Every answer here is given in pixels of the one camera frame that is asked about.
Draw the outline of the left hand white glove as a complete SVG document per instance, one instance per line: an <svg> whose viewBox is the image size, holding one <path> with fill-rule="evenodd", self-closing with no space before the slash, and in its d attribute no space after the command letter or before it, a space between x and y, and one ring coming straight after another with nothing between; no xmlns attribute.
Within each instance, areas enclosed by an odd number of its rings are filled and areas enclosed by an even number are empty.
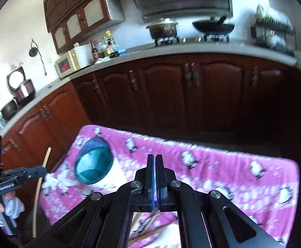
<svg viewBox="0 0 301 248"><path fill-rule="evenodd" d="M25 211L25 206L22 201L15 196L15 191L11 191L3 196L3 203L0 202L0 224L2 224L2 214L7 217L16 219L22 212Z"/></svg>

